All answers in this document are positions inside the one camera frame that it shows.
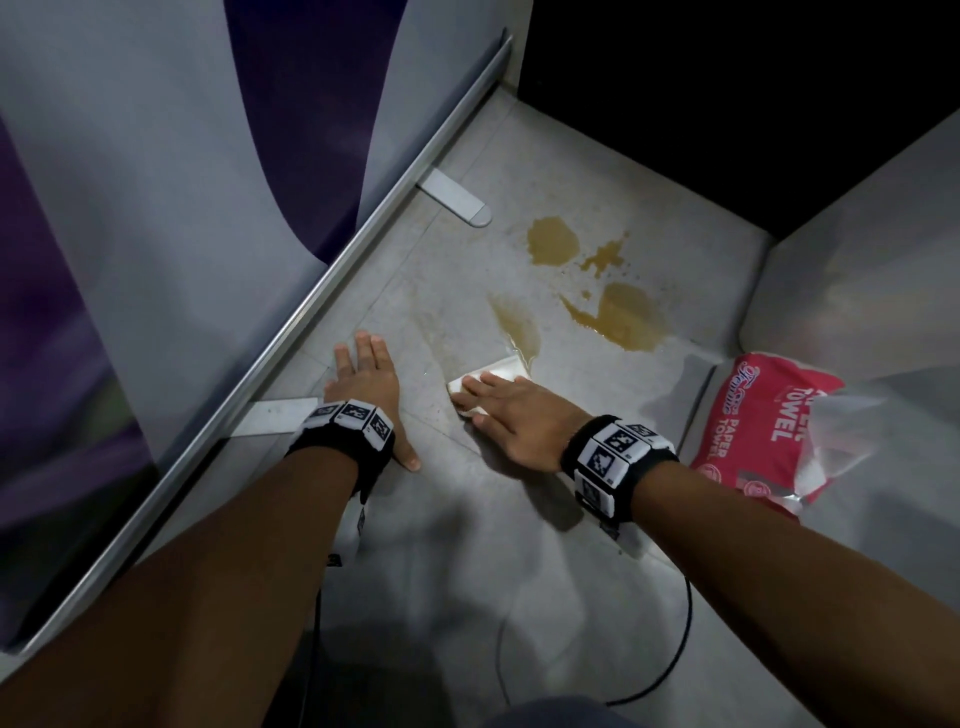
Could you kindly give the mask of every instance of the person's right arm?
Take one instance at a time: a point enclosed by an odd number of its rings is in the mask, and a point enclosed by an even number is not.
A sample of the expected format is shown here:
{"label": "person's right arm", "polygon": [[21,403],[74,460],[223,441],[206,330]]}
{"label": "person's right arm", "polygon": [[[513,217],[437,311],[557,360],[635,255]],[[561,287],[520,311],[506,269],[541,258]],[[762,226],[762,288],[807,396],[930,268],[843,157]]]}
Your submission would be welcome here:
{"label": "person's right arm", "polygon": [[[454,395],[521,465],[556,473],[591,417],[533,382]],[[960,725],[960,618],[875,561],[674,462],[633,515],[760,661],[827,725]]]}

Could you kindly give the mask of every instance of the black wall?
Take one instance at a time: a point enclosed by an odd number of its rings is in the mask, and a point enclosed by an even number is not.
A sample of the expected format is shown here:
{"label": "black wall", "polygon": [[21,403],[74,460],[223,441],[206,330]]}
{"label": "black wall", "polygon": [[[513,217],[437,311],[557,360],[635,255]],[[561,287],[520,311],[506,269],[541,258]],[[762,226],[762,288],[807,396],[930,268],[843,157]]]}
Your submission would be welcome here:
{"label": "black wall", "polygon": [[518,95],[783,238],[960,108],[960,73],[946,18],[777,13],[537,0]]}

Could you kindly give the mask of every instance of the red paper towel package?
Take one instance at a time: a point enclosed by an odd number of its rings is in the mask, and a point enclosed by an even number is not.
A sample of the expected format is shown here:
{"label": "red paper towel package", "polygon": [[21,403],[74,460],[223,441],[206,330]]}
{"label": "red paper towel package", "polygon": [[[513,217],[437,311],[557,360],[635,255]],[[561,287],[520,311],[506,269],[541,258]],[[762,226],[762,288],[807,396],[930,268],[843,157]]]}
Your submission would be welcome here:
{"label": "red paper towel package", "polygon": [[844,386],[819,369],[746,353],[714,371],[681,450],[691,468],[796,517],[828,485],[801,467],[810,404]]}

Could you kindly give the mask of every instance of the black wristband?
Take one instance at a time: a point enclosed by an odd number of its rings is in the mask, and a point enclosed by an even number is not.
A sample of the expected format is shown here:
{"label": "black wristband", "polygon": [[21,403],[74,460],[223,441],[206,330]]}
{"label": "black wristband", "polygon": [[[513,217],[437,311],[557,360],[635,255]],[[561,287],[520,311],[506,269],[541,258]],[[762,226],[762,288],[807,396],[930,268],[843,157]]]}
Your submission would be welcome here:
{"label": "black wristband", "polygon": [[666,460],[677,460],[669,440],[645,425],[603,415],[570,438],[560,467],[573,480],[577,501],[602,523],[616,525],[634,519],[637,483]]}
{"label": "black wristband", "polygon": [[382,409],[360,400],[321,404],[294,435],[289,455],[304,448],[331,448],[357,464],[353,493],[366,503],[394,453],[394,424]]}

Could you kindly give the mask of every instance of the black cable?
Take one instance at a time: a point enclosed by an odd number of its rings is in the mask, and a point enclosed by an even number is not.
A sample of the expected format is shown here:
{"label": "black cable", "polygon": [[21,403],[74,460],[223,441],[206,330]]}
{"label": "black cable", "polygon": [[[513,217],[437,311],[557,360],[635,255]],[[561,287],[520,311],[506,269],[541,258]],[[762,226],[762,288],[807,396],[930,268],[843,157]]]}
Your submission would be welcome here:
{"label": "black cable", "polygon": [[[686,649],[686,641],[690,637],[690,626],[693,624],[693,592],[690,588],[690,580],[684,577],[684,583],[686,585],[686,625],[684,625],[684,635],[680,637],[680,644],[677,646],[677,651],[674,653],[673,659],[670,661],[670,664],[666,666],[666,669],[660,674],[660,676],[654,680],[650,685],[641,690],[640,692],[635,692],[632,695],[627,695],[626,697],[620,697],[616,700],[608,700],[604,705],[608,708],[615,708],[618,705],[626,705],[627,703],[632,703],[635,700],[639,700],[642,697],[646,697],[651,692],[656,690],[663,684],[673,672],[673,668],[677,666],[677,663],[680,661],[681,655],[684,654]],[[503,702],[507,704],[507,707],[511,707],[512,703],[510,702],[510,696],[507,693],[507,684],[503,679],[503,671],[500,668],[500,651],[503,645],[503,634],[507,629],[507,619],[510,617],[510,613],[513,611],[513,605],[511,605],[510,610],[504,616],[503,620],[500,621],[500,628],[496,634],[496,649],[494,651],[494,667],[496,668],[496,679],[500,682],[500,692],[503,694]]]}
{"label": "black cable", "polygon": [[297,728],[303,727],[307,700],[313,690],[313,678],[317,672],[317,653],[320,652],[320,594],[317,591],[317,600],[313,604],[313,635],[310,636],[310,658],[306,666],[306,681],[303,686],[303,700],[300,703],[300,719],[297,721]]}

